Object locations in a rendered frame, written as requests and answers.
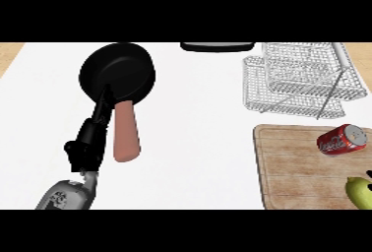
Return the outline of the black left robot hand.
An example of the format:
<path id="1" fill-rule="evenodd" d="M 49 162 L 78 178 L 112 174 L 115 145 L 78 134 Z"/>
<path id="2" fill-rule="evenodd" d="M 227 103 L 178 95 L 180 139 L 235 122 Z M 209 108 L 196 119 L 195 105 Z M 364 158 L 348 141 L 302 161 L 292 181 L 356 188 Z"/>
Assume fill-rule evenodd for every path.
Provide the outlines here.
<path id="1" fill-rule="evenodd" d="M 97 171 L 105 155 L 108 126 L 114 110 L 111 86 L 100 92 L 91 116 L 84 120 L 77 138 L 63 145 L 72 172 Z"/>

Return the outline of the yellow-green lemon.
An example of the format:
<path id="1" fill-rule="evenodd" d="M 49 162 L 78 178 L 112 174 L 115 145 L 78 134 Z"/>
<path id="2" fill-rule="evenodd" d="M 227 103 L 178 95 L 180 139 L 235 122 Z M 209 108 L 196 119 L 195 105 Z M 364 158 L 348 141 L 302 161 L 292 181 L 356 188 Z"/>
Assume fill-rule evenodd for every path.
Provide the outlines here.
<path id="1" fill-rule="evenodd" d="M 348 177 L 345 194 L 359 210 L 372 210 L 372 182 L 362 177 Z"/>

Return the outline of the wooden cutting board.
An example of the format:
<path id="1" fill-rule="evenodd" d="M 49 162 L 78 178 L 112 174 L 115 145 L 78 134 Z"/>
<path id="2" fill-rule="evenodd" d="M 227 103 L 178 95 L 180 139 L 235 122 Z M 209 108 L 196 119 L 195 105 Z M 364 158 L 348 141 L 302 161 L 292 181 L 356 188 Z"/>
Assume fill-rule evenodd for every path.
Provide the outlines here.
<path id="1" fill-rule="evenodd" d="M 354 210 L 345 195 L 348 177 L 369 178 L 372 129 L 363 150 L 329 157 L 317 137 L 332 126 L 260 124 L 252 129 L 261 201 L 266 210 Z"/>

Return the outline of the red soda can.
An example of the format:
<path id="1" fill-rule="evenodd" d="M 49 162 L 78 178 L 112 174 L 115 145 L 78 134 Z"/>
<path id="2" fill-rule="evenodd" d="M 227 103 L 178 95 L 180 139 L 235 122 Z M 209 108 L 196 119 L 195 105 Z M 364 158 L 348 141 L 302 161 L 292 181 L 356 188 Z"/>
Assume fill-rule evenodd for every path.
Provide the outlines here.
<path id="1" fill-rule="evenodd" d="M 328 156 L 338 156 L 366 147 L 367 136 L 360 127 L 342 124 L 317 138 L 317 147 Z"/>

